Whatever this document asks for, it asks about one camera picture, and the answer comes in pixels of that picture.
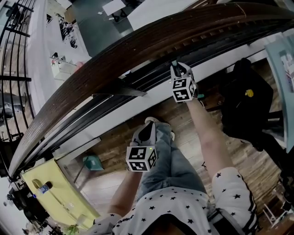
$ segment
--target water bottle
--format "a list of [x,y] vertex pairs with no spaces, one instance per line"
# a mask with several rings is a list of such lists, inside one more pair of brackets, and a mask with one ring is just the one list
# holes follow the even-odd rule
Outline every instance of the water bottle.
[[46,193],[49,189],[53,187],[53,184],[50,181],[47,181],[44,185],[37,189],[36,194],[33,194],[33,197],[36,198],[41,196],[42,194]]

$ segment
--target wooden handrail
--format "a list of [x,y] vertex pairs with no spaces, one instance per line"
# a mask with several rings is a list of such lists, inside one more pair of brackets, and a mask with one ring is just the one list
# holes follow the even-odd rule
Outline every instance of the wooden handrail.
[[89,60],[51,96],[35,117],[13,156],[13,176],[24,158],[65,115],[93,93],[135,66],[188,38],[220,26],[294,19],[294,12],[256,3],[207,5],[165,17],[123,37]]

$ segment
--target yellow sticker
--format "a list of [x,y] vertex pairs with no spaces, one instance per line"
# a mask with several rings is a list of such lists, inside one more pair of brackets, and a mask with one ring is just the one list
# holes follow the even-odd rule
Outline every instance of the yellow sticker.
[[253,94],[253,90],[249,89],[245,92],[245,95],[248,96],[248,97],[252,97],[254,94]]

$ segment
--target denim jeans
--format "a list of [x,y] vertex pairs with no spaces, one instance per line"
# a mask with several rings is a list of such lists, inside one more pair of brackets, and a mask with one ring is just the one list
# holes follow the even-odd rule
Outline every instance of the denim jeans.
[[137,201],[145,194],[167,187],[181,187],[206,193],[195,169],[176,147],[167,123],[155,123],[157,161],[150,172],[142,176],[137,192]]

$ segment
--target white table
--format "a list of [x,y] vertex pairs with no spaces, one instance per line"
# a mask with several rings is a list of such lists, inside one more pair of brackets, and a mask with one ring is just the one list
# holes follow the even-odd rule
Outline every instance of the white table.
[[129,22],[137,30],[163,17],[178,13],[198,0],[145,0],[130,15]]
[[113,0],[104,5],[102,8],[104,9],[106,15],[110,16],[111,14],[115,13],[116,11],[119,11],[124,7],[125,4],[122,2],[122,0]]

